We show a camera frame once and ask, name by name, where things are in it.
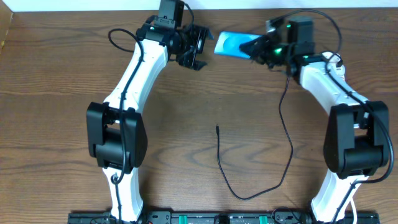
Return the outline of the blue Galaxy smartphone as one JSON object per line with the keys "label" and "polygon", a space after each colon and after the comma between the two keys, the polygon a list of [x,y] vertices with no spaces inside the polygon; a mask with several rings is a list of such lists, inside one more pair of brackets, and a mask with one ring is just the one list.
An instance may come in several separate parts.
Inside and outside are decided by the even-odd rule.
{"label": "blue Galaxy smartphone", "polygon": [[214,53],[217,55],[249,59],[249,55],[240,51],[239,46],[260,36],[258,34],[223,31],[219,34]]}

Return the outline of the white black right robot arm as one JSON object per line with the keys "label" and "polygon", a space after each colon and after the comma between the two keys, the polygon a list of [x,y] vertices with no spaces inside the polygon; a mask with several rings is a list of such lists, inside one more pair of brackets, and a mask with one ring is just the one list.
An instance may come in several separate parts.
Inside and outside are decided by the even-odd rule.
{"label": "white black right robot arm", "polygon": [[280,16],[267,21],[266,34],[239,45],[239,50],[269,68],[285,66],[292,77],[313,95],[328,113],[323,156],[328,167],[317,195],[310,203],[315,223],[337,223],[362,184],[387,179],[394,166],[389,136],[389,111],[382,101],[371,101],[345,81],[338,51],[315,51],[313,20]]}

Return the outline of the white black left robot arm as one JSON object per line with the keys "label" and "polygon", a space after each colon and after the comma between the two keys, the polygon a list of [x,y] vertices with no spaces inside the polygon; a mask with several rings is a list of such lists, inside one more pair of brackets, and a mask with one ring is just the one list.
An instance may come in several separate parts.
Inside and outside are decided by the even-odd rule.
{"label": "white black left robot arm", "polygon": [[161,1],[159,13],[147,18],[136,33],[132,59],[114,90],[86,111],[88,148],[108,180],[116,223],[137,223],[144,202],[139,192],[139,167],[148,145],[142,112],[159,73],[172,61],[199,71],[206,62],[197,60],[209,28],[191,21],[182,25],[184,1]]}

